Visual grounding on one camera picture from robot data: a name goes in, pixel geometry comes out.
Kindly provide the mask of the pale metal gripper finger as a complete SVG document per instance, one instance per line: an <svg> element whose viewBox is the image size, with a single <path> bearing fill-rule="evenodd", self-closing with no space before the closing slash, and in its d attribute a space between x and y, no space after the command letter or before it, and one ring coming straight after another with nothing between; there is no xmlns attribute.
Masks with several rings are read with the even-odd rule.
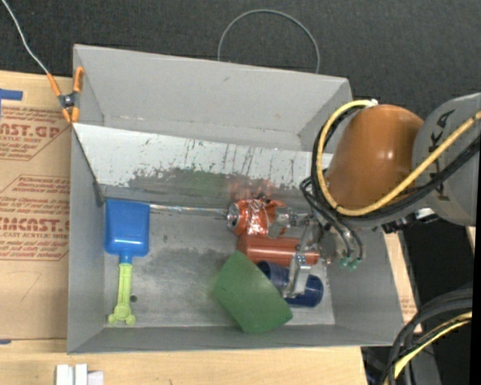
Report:
<svg viewBox="0 0 481 385"><path fill-rule="evenodd" d="M269 223L268 236L280 237L286 230L306 223L306 214L293 208L276 207L274 218Z"/></svg>
<svg viewBox="0 0 481 385"><path fill-rule="evenodd" d="M294 298L303 295L311 271L312 266L307 262L306 255L297 252L291 259L287 283L283 287L283 297Z"/></svg>

